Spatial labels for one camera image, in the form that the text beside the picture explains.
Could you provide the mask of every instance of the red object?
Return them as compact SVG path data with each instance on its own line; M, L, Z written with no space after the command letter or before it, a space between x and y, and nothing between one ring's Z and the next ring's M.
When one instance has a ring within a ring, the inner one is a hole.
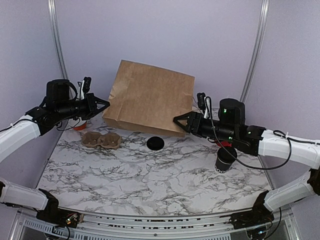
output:
M227 142L227 141L221 141L220 143L221 143L221 145L224 146L224 147L231 147L231 146L232 146L231 143L229 143L229 142ZM217 142L217 141L215 142L215 144L217 144L219 147L221 147L220 143Z
M80 131L80 130L85 129L86 126L87 126L87 122L85 122L85 123L82 124L81 126L76 126L76 127L74 127L73 129L76 130L76 131Z

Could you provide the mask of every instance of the purple wall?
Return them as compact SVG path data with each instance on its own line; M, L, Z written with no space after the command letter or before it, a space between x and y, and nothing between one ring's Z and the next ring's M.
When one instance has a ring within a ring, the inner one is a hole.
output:
M257 0L56 0L71 81L108 98L121 59L195 76L213 105L239 98L255 43Z
M0 129L39 105L46 83L61 78L52 40L47 1L1 0L0 4ZM36 187L59 133L27 143L2 163L0 176ZM0 236L7 239L16 208L0 205Z
M248 124L320 139L320 2L270 1L265 38L246 101ZM283 160L264 158L268 166ZM290 162L269 171L277 187L308 167ZM320 198L292 205L302 239L319 239Z

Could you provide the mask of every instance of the metal frame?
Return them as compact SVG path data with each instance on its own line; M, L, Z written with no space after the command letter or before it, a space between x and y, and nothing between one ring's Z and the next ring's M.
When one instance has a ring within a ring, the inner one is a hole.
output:
M268 11L269 11L269 0L262 0L260 18L258 23L258 29L256 32L256 38L255 38L255 44L254 44L253 53L251 57L251 62L250 62L250 66L246 75L245 83L244 83L241 97L240 97L240 102L243 102L243 103L245 103L247 100L250 86L254 78L257 59L261 51L261 47L262 47L262 43L263 43L265 31L266 31Z
M60 71L64 79L69 79L64 56L63 56L61 41L60 41L55 0L48 0L48 9L49 9L49 17L50 17L50 23L51 23L53 42L54 42L54 46L55 46L55 50L56 50L56 54L59 62Z
M274 224L280 213L274 213ZM290 208L282 210L291 240L300 240L297 225ZM67 238L65 228L54 229L55 225L36 219L31 209L20 208L13 223L10 240L19 240L23 228L28 227L57 237ZM84 213L83 222L70 229L72 240L231 240L231 234L252 230L259 226L234 230L227 214L196 216L117 216L104 213Z

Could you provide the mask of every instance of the black circular object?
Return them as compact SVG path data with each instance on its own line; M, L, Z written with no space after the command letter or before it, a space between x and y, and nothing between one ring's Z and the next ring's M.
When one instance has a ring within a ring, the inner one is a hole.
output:
M216 162L215 162L215 169L219 173L225 173L231 165L234 163L235 159L230 156L227 151L232 154L235 158L238 156L236 150L232 146L225 146L224 148L221 147L218 150L217 156L216 156Z
M146 146L153 151L158 151L164 148L165 141L161 137L153 136L146 141Z

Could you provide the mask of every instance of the black cable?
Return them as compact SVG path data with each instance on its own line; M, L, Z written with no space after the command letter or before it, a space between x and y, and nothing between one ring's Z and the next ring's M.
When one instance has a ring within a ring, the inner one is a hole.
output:
M286 135L280 130L274 130L273 134L278 137L284 138L284 139L286 138ZM299 139L295 139L295 138L291 138L291 137L287 137L287 139L289 139L290 141L293 141L293 142L300 143L300 144L320 145L319 142L316 143L315 141L304 141L304 140L299 140Z
M210 103L210 106L208 106L207 104L207 101L206 101L206 98L209 99L209 103ZM273 131L273 133L276 133L278 134L277 136L279 136L279 133L282 134L282 136L284 136L284 138L287 139L288 143L289 143L289 147L290 147L290 150L289 150L289 156L288 158L285 160L284 163L278 165L278 166L273 166L273 167L257 167L257 166L250 166L250 165L247 165L245 164L244 162L240 161L238 158L236 158L235 156L233 156L222 144L221 142L219 141L218 137L217 137L217 133L216 133L216 130L215 130L215 125L214 125L214 120L212 118L212 105L211 105L211 97L209 96L206 96L204 98L204 104L205 104L205 107L209 110L209 118L211 120L211 124L212 124L212 128L213 128L213 133L214 133L214 137L216 139L216 141L220 144L220 146L232 157L234 158L238 163L240 163L241 165L247 167L247 168L250 168L250 169L256 169L256 170L274 170L274 169L278 169L278 168L281 168L283 167L284 165L286 165L289 160L290 160L290 157L291 157L291 154L292 154L292 144L291 144L291 139L289 137L286 138L286 135L280 131L280 130L275 130Z
M11 126L8 126L7 128L4 128L4 129L0 130L0 133L11 129L11 128L14 127L15 125L17 125L18 123L23 122L23 121L32 122L32 123L34 123L34 124L39 124L38 122L33 121L33 120L31 120L31 119L22 118L22 119L19 119L18 121L16 121L15 123L13 123Z
M75 126L69 128L69 129L64 129L64 130L59 129L59 128L62 127L62 122L63 122L64 120L72 119L72 118L74 118L75 116L77 116L78 113L80 113L80 102L78 102L78 111L77 111L75 114L73 114L73 115L71 115L71 116L67 116L67 117L65 117L64 119L57 121L53 126L56 126L56 125L60 124L60 126L57 126L56 129L57 129L58 131L61 131L61 132L74 128L78 123L80 123L80 118L79 118L79 122L77 122Z
M59 129L61 126L59 126L59 127L57 127L56 129L58 130L58 131L60 131L60 132L63 132L63 131L67 131L67 130L70 130L70 129L73 129L73 128L75 128L79 123L80 123L80 118L78 119L78 122L74 125L74 126L72 126L72 127L70 127L70 128L67 128L67 129Z
M58 228L58 227L61 227L61 226L64 226L66 227L66 229L68 230L68 237L66 238L66 240L69 240L70 239L70 236L71 236L71 231L70 231L70 228L68 227L68 225L65 223L65 222L60 222L60 225L57 225L57 226L54 226L52 228L52 233L54 233L54 229Z
M66 238L66 240L69 240L70 239L70 235L71 235L70 228L68 227L67 224L65 224L65 227L68 230L68 237Z
M278 222L278 224L277 224L277 226L275 227L275 229L270 233L270 235L269 236L266 236L265 238L264 238L264 240L266 240L266 239L268 239L268 238L270 238L276 231L277 231L277 229L279 228L279 226L280 226L280 223L281 223L281 219L282 219L282 211L281 211L281 208L279 208L279 210L280 210L280 218L279 218L279 222Z
M62 127L63 122L61 121L59 124L60 124L59 126L56 126L57 129L60 129Z

